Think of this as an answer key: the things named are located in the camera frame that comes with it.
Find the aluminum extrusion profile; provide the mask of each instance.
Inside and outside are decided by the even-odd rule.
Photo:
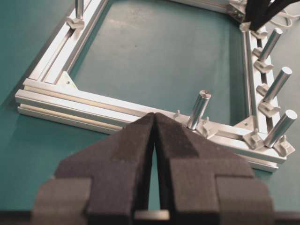
[[[107,134],[120,130],[122,126],[150,112],[163,113],[186,123],[188,120],[186,115],[80,91],[68,85],[57,85],[61,74],[71,70],[108,1],[84,1],[85,27],[82,30],[72,30],[66,24],[62,26],[29,78],[25,80],[24,90],[16,93],[16,100],[20,103],[19,113]],[[171,1],[220,13],[226,13],[227,5],[232,2],[228,0]],[[70,17],[75,17],[75,10]],[[258,110],[262,96],[255,89],[263,83],[270,86],[274,77],[272,70],[267,74],[256,70],[254,62],[257,57],[252,54],[252,51],[254,48],[264,47],[268,39],[258,40],[249,31],[242,32],[241,35],[247,114],[253,115],[255,128],[258,129],[259,136],[264,139],[279,121],[280,116],[277,113],[269,119]],[[270,56],[266,59],[266,63],[271,64]],[[278,106],[276,98],[273,99],[272,104]],[[211,121],[210,124],[217,129],[217,132],[209,139],[246,157],[253,168],[274,172],[286,161],[286,157],[279,156],[273,148],[250,149],[242,138],[243,135],[252,132],[247,129],[247,126],[239,128]]]

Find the green work surface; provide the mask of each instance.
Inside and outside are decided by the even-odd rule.
[[[73,0],[6,0],[0,41],[0,210],[31,210],[40,184],[59,161],[106,137],[104,134],[17,113],[14,94],[52,30]],[[300,9],[299,4],[292,7]],[[272,59],[275,74],[294,75],[278,96],[282,109],[300,113],[299,23],[281,38]],[[206,115],[234,125],[245,117],[241,39],[226,15],[163,0],[113,0],[72,73],[80,90],[189,114],[201,89],[212,92]],[[287,132],[300,148],[300,122]],[[270,186],[277,210],[300,210],[299,151],[274,174],[255,171]],[[155,156],[150,209],[157,209]]]

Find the cylindrical metal pin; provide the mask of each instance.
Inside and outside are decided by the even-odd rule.
[[[295,113],[293,110],[286,110],[285,114],[280,118],[278,123],[269,132],[268,136],[264,140],[265,146],[272,148],[296,119],[297,113]]]
[[[76,18],[83,19],[83,11],[84,11],[84,1],[83,0],[75,0],[75,10],[76,10]]]
[[[188,118],[187,128],[191,130],[196,130],[198,121],[202,118],[210,98],[211,93],[208,90],[202,90],[199,92],[199,96],[196,100],[192,114]]]
[[[260,54],[258,60],[261,62],[265,62],[267,57],[271,54],[271,51],[275,47],[278,39],[282,35],[283,31],[279,28],[275,28],[266,44],[266,46],[263,48],[262,53]]]
[[[281,90],[284,83],[287,81],[290,75],[292,75],[292,73],[293,72],[289,67],[283,67],[262,100],[270,103]]]

